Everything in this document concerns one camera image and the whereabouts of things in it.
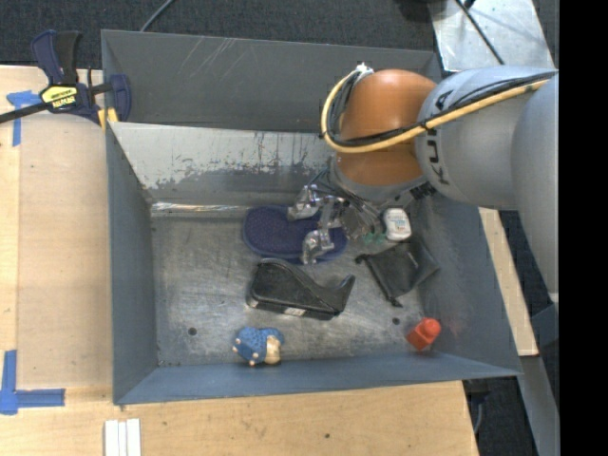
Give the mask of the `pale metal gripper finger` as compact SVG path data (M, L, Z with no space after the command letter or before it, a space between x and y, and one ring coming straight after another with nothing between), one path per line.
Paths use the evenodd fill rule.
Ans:
M326 204L328 194L316 184L307 184L297 195L294 204L287 208L287 219L297 221L310 219L321 212Z
M314 264L333 249L334 243L329 230L316 229L304 237L300 260L304 265Z

